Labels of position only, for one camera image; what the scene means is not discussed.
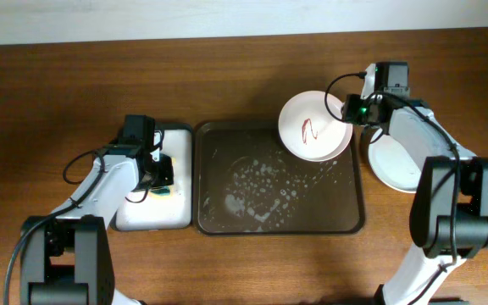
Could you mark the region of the green yellow sponge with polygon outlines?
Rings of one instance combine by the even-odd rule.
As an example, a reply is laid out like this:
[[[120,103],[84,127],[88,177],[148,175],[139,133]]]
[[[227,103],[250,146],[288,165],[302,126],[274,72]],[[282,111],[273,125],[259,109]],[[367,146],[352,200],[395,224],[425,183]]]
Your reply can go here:
[[[169,187],[174,184],[174,176],[172,158],[161,154],[159,160],[153,163],[152,178],[148,190],[157,195],[169,195]]]

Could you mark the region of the pale green plate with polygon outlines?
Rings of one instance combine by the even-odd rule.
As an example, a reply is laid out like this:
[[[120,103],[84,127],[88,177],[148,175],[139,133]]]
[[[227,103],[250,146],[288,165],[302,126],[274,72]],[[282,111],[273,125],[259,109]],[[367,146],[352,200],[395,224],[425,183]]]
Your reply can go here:
[[[378,180],[396,191],[417,191],[421,170],[400,143],[382,136],[381,129],[365,127],[360,145],[364,161]]]

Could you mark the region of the pink plate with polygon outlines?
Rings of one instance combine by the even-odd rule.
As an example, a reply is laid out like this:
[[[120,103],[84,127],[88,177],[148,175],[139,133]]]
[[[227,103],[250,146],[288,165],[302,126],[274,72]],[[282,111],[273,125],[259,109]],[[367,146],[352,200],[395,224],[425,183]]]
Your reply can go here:
[[[305,91],[282,108],[278,131],[283,145],[293,155],[311,162],[323,162],[340,155],[349,145],[353,128],[334,119],[341,117],[342,101],[323,91]]]

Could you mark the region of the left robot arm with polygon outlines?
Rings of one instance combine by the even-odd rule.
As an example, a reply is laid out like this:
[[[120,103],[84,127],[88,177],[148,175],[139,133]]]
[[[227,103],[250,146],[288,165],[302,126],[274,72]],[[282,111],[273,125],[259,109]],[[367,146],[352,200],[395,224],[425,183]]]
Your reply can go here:
[[[20,262],[21,303],[135,303],[115,287],[107,229],[131,192],[172,184],[163,140],[155,119],[126,115],[115,139],[89,151],[91,171],[75,192],[50,214],[23,223],[11,257]]]

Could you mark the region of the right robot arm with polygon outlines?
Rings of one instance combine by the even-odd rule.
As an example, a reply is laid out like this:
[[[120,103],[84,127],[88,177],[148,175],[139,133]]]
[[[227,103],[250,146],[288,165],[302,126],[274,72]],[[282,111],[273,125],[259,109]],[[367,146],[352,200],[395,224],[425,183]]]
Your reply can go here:
[[[363,89],[347,96],[342,122],[381,129],[421,172],[409,216],[413,244],[373,301],[427,304],[450,273],[488,248],[488,158],[461,146],[410,96],[407,63],[378,62],[357,76]]]

